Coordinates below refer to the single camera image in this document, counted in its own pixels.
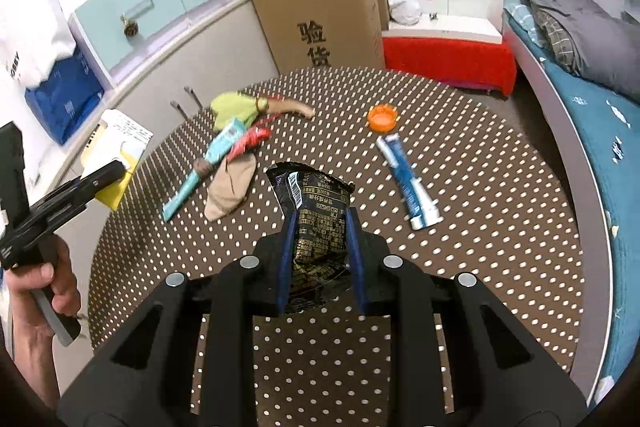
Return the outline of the person left hand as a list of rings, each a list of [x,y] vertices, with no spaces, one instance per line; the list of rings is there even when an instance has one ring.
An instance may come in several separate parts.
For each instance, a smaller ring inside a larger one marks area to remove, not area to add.
[[[70,263],[70,248],[60,236],[53,235],[50,239],[58,254],[55,265],[46,262],[6,272],[6,285],[11,296],[13,337],[17,343],[53,337],[53,331],[32,295],[36,289],[51,288],[52,307],[56,313],[73,317],[80,311],[81,298]]]

